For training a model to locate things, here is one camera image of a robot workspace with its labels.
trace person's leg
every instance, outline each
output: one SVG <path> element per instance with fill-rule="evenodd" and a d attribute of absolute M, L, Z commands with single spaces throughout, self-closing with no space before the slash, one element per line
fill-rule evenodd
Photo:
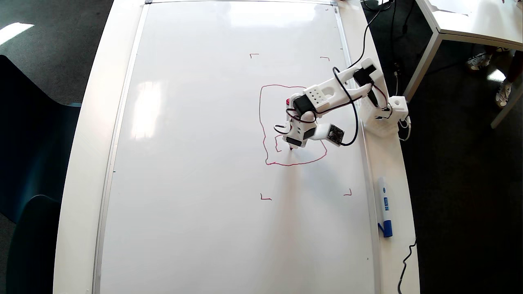
<path fill-rule="evenodd" d="M 481 69 L 484 69 L 490 64 L 490 59 L 492 54 L 496 52 L 496 46 L 487 46 L 485 45 L 485 53 L 476 55 L 471 60 L 467 61 L 466 65 L 470 72 L 478 72 Z"/>
<path fill-rule="evenodd" d="M 505 105 L 507 105 L 512 83 L 518 78 L 522 71 L 523 53 L 521 51 L 516 51 L 516 54 L 514 54 L 514 58 L 512 58 L 512 63 L 510 64 L 510 67 L 508 69 L 507 77 L 501 83 L 499 91 L 496 94 L 496 104 L 499 107 L 504 107 Z"/>

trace red drawn line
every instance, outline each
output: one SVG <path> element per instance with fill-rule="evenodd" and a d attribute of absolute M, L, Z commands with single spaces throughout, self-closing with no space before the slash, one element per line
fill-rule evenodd
<path fill-rule="evenodd" d="M 262 196 L 261 193 L 260 193 L 260 199 L 261 199 L 261 200 L 270 200 L 270 201 L 272 201 L 272 199 L 270 199 L 270 198 L 263 198 L 263 196 Z"/>
<path fill-rule="evenodd" d="M 320 157 L 318 159 L 315 159 L 315 160 L 312 160 L 312 161 L 308 161 L 308 162 L 293 163 L 293 164 L 282 164 L 282 163 L 278 163 L 276 161 L 271 162 L 271 163 L 267 162 L 267 160 L 269 160 L 269 152 L 267 151 L 267 147 L 265 146 L 265 139 L 267 138 L 267 135 L 265 133 L 265 127 L 263 126 L 263 123 L 261 122 L 262 121 L 262 113 L 261 112 L 262 112 L 262 91 L 263 91 L 263 88 L 270 87 L 270 86 L 280 86 L 280 87 L 284 87 L 284 88 L 302 88 L 302 89 L 305 89 L 305 87 L 303 87 L 303 86 L 283 86 L 283 85 L 279 85 L 279 84 L 270 84 L 270 85 L 265 85 L 265 86 L 261 87 L 261 89 L 260 89 L 260 98 L 259 98 L 259 101 L 258 101 L 258 118 L 259 118 L 259 122 L 260 122 L 260 125 L 261 125 L 261 129 L 263 130 L 263 142 L 262 142 L 263 143 L 263 148 L 265 149 L 265 154 L 267 155 L 267 157 L 265 157 L 265 164 L 267 164 L 267 165 L 277 164 L 277 165 L 281 165 L 281 166 L 293 166 L 293 165 L 302 165 L 302 164 L 313 163 L 313 162 L 316 162 L 316 161 L 324 158 L 327 155 L 327 147 L 325 147 L 325 144 L 323 144 L 323 141 L 320 141 L 322 143 L 322 145 L 323 145 L 323 148 L 325 149 L 325 154 L 323 154 L 322 157 Z"/>
<path fill-rule="evenodd" d="M 280 136 L 283 136 L 283 135 L 277 135 L 276 137 L 274 137 L 274 141 L 276 142 L 276 146 L 274 148 L 276 148 L 276 152 L 281 152 L 281 150 L 278 150 L 278 140 L 276 140 L 276 138 L 280 137 Z"/>

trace blue marker cap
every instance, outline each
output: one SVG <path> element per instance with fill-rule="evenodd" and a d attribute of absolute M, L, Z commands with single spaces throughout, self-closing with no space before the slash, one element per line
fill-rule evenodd
<path fill-rule="evenodd" d="M 383 222 L 383 236 L 385 238 L 392 237 L 392 222 L 390 220 L 386 220 Z"/>

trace white marker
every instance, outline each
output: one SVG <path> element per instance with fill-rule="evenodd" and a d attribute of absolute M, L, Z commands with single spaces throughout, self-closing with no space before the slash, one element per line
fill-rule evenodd
<path fill-rule="evenodd" d="M 381 226 L 381 224 L 378 223 L 378 227 L 383 232 L 383 236 L 385 238 L 388 238 L 392 236 L 392 222 L 389 216 L 391 210 L 389 206 L 389 197 L 387 195 L 388 191 L 386 190 L 384 177 L 380 177 L 378 179 L 378 190 L 380 193 L 381 209 L 383 211 L 383 226 Z"/>

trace floor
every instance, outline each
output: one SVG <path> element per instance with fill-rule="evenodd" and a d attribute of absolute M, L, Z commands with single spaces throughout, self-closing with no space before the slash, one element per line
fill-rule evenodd
<path fill-rule="evenodd" d="M 0 44 L 0 54 L 51 98 L 79 103 L 111 3 L 0 1 L 0 28 L 13 22 L 35 25 Z M 393 61 L 403 63 L 401 93 L 431 34 L 414 5 L 402 35 L 411 3 L 397 2 L 395 58 L 389 31 L 393 9 L 382 12 L 370 26 L 391 94 L 396 85 Z M 368 4 L 375 7 L 372 1 Z M 373 12 L 366 15 L 370 20 Z M 510 53 L 496 56 L 485 72 L 470 75 L 463 61 L 481 50 L 444 41 L 429 69 L 432 73 L 409 104 L 413 130 L 403 143 L 403 155 L 418 238 L 421 293 L 522 290 L 522 101 L 497 129 L 490 129 L 498 112 L 495 79 L 508 69 Z M 452 64 L 457 65 L 438 70 Z M 0 294 L 14 227 L 0 214 Z"/>
<path fill-rule="evenodd" d="M 402 36 L 412 1 L 397 1 L 396 58 L 389 29 L 393 9 L 370 26 L 391 94 L 394 59 L 404 64 L 404 89 L 431 35 L 415 5 Z M 366 15 L 370 20 L 374 12 Z M 485 72 L 470 75 L 464 61 L 471 50 L 483 49 L 444 41 L 428 70 L 432 73 L 408 106 L 413 128 L 402 150 L 421 293 L 521 292 L 522 101 L 492 130 L 499 111 L 494 104 L 499 82 L 493 78 L 507 71 L 511 55 L 499 54 Z"/>

